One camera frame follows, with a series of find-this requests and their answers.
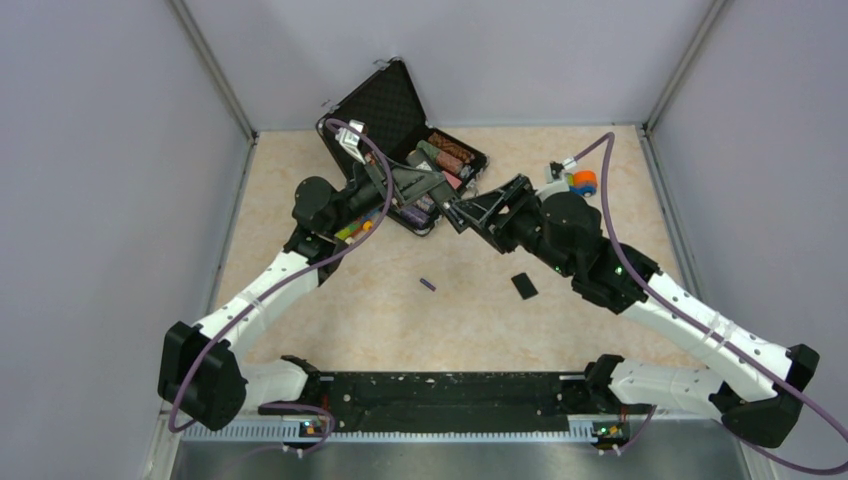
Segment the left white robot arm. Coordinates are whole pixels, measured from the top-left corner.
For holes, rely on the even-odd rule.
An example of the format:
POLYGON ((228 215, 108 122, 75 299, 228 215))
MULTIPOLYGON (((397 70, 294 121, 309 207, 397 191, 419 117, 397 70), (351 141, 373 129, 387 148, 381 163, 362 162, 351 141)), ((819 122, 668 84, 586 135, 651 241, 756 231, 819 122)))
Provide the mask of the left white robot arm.
POLYGON ((181 431, 177 416, 217 431, 242 410, 281 402, 297 413, 319 404, 320 386, 296 360, 246 364, 248 351, 296 300, 316 290, 354 248, 338 232, 368 213, 380 223, 390 209, 445 192, 444 173, 392 163, 361 166, 344 189, 311 176, 294 193, 296 227, 269 266, 231 300, 195 321, 175 323, 166 333, 157 390, 170 403, 169 428, 181 431))

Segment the black remote battery cover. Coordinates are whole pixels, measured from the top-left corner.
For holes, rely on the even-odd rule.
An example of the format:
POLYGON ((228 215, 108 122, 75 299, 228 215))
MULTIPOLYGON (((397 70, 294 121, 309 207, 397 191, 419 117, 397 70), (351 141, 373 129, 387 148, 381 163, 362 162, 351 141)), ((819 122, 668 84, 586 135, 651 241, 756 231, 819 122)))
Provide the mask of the black remote battery cover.
POLYGON ((513 276, 511 282, 522 300, 529 300, 539 294, 527 273, 522 272, 513 276))

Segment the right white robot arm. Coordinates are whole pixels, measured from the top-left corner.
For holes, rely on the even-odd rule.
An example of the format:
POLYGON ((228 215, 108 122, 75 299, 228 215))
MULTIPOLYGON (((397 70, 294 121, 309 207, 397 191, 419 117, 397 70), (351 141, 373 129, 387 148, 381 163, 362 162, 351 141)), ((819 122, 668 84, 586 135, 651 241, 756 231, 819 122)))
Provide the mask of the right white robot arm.
POLYGON ((474 230, 501 253, 522 248, 571 282, 583 300, 649 327, 699 361, 696 368, 604 355, 585 371, 586 397, 600 412, 619 405, 684 410, 720 422, 742 440, 779 447, 796 426, 798 395, 819 356, 739 327, 678 285, 638 250, 615 245, 602 216, 565 187, 536 190, 519 175, 442 209, 458 231, 474 230))

